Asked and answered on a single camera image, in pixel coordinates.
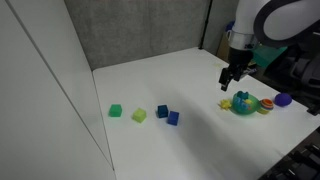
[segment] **purple ball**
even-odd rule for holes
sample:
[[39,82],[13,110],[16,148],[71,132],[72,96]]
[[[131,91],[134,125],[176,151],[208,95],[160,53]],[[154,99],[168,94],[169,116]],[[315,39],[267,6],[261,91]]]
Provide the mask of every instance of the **purple ball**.
[[280,107],[288,106],[289,104],[291,104],[291,102],[292,98],[287,93],[280,93],[274,99],[274,103]]

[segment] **blue cube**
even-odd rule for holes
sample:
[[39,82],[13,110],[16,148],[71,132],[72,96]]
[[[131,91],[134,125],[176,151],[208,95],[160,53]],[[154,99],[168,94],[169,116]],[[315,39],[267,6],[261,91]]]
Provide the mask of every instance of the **blue cube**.
[[167,105],[158,106],[158,117],[164,118],[168,117],[169,111]]
[[179,121],[179,113],[175,111],[170,111],[167,123],[173,126],[177,126],[178,121]]

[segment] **lime green cube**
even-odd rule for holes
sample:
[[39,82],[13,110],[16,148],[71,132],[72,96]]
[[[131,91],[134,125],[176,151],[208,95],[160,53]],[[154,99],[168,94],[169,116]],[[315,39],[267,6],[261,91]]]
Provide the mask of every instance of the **lime green cube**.
[[132,115],[132,119],[137,121],[138,123],[142,123],[147,117],[147,113],[145,110],[138,108]]
[[122,114],[122,107],[120,104],[112,104],[109,110],[110,117],[120,117]]

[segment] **white tabletop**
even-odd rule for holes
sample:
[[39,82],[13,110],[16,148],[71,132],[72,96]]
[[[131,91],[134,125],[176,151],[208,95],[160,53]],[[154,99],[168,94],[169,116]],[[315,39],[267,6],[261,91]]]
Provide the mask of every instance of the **white tabletop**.
[[[221,91],[225,66],[192,48],[94,71],[118,180],[257,179],[320,125],[297,102],[268,115],[221,110],[239,90],[278,93],[249,76]],[[111,104],[122,105],[121,118],[108,117]],[[157,118],[162,104],[180,112],[178,126]],[[131,119],[138,107],[147,111],[142,124]]]

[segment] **teal toy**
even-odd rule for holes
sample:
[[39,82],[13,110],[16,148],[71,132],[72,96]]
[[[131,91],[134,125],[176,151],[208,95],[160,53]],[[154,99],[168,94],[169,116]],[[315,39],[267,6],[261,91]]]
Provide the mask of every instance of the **teal toy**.
[[252,114],[256,112],[259,108],[260,108],[259,100],[249,93],[243,93],[239,91],[233,96],[232,109],[237,114],[242,114],[242,115]]
[[239,92],[237,93],[237,97],[246,100],[246,99],[249,98],[249,93],[248,93],[248,92],[244,93],[244,92],[242,92],[242,91],[239,91]]

